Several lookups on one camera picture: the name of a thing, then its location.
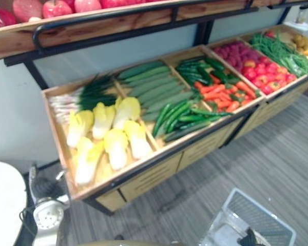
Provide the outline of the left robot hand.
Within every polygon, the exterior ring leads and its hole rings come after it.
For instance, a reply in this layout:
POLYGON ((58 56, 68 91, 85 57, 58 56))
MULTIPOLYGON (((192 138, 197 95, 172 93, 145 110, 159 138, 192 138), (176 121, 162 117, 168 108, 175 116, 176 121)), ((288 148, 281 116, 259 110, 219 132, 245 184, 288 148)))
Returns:
POLYGON ((29 170, 29 190, 34 204, 46 199, 56 199, 65 194, 58 180, 48 179, 39 172, 36 164, 29 170))

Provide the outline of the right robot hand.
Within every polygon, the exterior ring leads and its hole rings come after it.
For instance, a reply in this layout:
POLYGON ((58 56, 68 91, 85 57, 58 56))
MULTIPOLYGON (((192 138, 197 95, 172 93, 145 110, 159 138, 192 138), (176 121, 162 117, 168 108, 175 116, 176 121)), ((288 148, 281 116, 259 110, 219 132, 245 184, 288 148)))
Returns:
POLYGON ((246 230, 246 236, 238 238, 237 243, 241 246, 256 246, 257 240, 254 231, 251 228, 246 230))

